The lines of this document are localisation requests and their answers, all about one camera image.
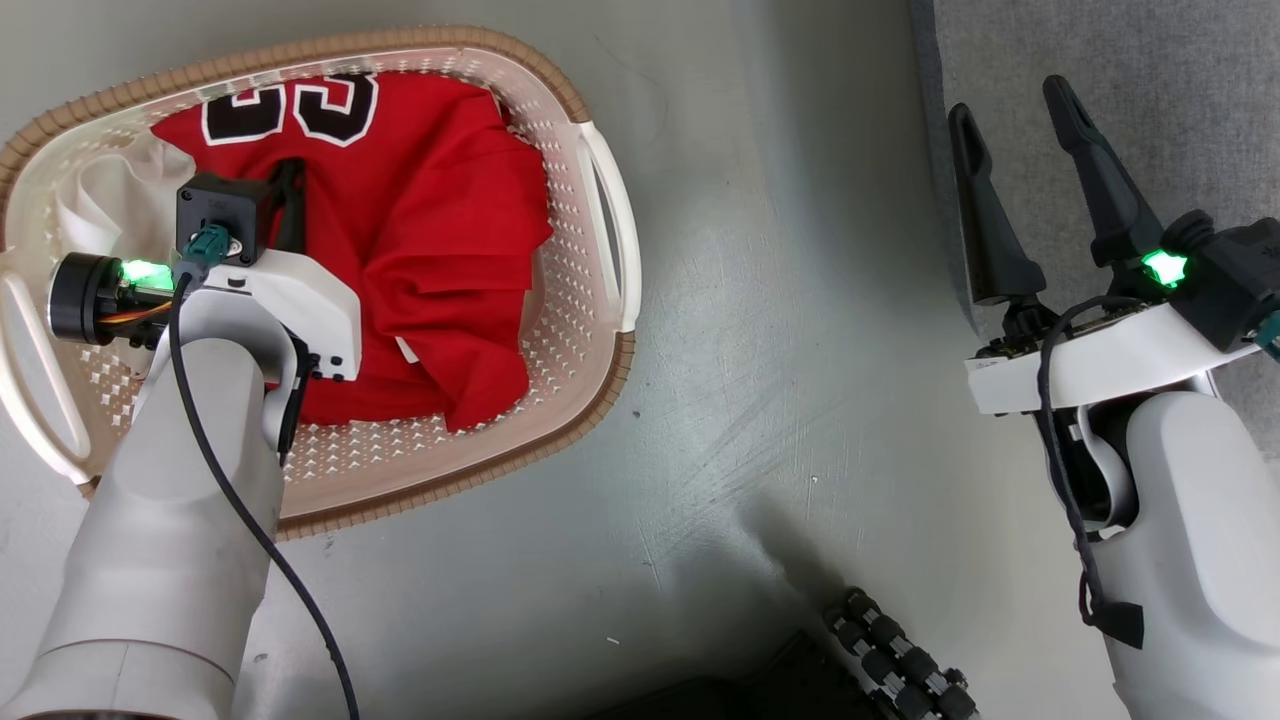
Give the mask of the cream plastic laundry basket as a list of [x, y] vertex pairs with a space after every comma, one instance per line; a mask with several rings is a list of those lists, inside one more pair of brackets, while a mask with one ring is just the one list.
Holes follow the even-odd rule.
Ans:
[[571, 446], [617, 401], [635, 352], [643, 273], [625, 181], [570, 78], [535, 47], [475, 26], [332, 35], [220, 56], [78, 97], [0, 149], [0, 407], [86, 497], [131, 425], [141, 380], [125, 347], [55, 340], [44, 311], [63, 243], [55, 184], [175, 111], [314, 76], [449, 76], [489, 88], [543, 155], [553, 236], [521, 329], [525, 397], [451, 433], [434, 418], [302, 427], [285, 466], [279, 541], [375, 521]]

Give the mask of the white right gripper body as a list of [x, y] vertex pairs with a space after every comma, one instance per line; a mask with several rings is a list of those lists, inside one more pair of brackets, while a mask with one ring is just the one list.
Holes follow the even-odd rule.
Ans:
[[[1050, 397], [1055, 409], [1079, 407], [1187, 380], [1258, 352], [1242, 336], [1224, 352], [1210, 343], [1170, 304], [1076, 329], [1053, 346]], [[1038, 351], [1016, 357], [965, 361], [968, 386], [983, 414], [1036, 413], [1041, 409]]]

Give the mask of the red basketball jersey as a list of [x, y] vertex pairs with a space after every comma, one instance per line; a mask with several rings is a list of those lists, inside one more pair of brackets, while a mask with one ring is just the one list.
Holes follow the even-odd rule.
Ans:
[[317, 76], [160, 120], [197, 170], [269, 181], [302, 165], [305, 249], [358, 295], [353, 380], [306, 392], [305, 423], [442, 416], [465, 430], [529, 389], [521, 322], [550, 238], [541, 154], [488, 88], [444, 76]]

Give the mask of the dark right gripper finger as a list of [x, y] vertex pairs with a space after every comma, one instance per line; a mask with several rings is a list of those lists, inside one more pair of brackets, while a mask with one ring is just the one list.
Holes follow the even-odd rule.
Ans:
[[1157, 251], [1164, 225], [1068, 79], [1047, 76], [1042, 91], [1059, 146], [1074, 161], [1085, 199], [1094, 264], [1138, 263]]
[[993, 158], [970, 108], [948, 111], [955, 186], [972, 301], [1019, 304], [1047, 287], [1041, 266], [1021, 246], [992, 182]]

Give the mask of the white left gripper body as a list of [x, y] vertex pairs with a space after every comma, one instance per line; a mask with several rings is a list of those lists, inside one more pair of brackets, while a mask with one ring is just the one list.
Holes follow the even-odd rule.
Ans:
[[246, 348], [268, 383], [358, 377], [361, 307], [355, 291], [305, 255], [268, 250], [253, 265], [224, 264], [179, 287], [164, 265], [72, 252], [56, 265], [47, 322], [59, 340], [122, 340], [166, 363], [166, 328], [180, 314], [183, 343], [228, 340]]

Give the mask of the grey fabric sofa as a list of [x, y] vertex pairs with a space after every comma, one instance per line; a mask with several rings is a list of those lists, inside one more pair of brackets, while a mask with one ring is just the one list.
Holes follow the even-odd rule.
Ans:
[[975, 115], [993, 182], [1062, 309], [1102, 293], [1075, 167], [1044, 104], [1074, 87], [1162, 222], [1280, 219], [1280, 0], [908, 0], [934, 193], [957, 301], [982, 340], [1002, 310], [970, 302], [946, 115]]

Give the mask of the red and white striped garment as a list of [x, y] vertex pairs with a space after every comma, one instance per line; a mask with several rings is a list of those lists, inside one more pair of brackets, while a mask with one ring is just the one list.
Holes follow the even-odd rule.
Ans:
[[147, 131], [91, 158], [55, 188], [63, 251], [170, 264], [178, 192], [195, 172], [189, 154]]

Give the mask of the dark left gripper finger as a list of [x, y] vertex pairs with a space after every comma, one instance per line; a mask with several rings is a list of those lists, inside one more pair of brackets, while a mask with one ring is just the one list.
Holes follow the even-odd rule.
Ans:
[[283, 252], [306, 252], [306, 164], [301, 158], [280, 160], [268, 181], [275, 222], [271, 247]]

